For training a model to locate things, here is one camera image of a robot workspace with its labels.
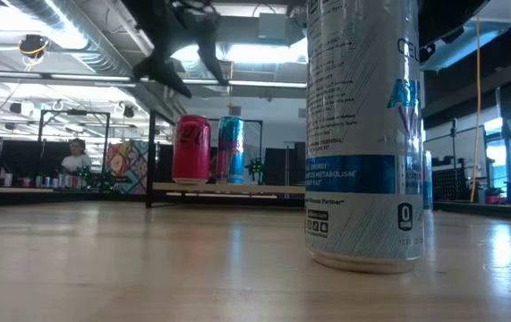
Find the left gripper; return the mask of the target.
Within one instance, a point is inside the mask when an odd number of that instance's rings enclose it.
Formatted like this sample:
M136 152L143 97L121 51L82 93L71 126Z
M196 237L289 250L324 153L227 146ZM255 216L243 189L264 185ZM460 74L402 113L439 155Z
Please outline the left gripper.
M191 98L173 65L165 62L172 54L189 44L196 44L198 54L218 84L226 86L217 59L219 13L211 1L123 0L123 5L153 44L151 56L132 68L132 79L147 77Z

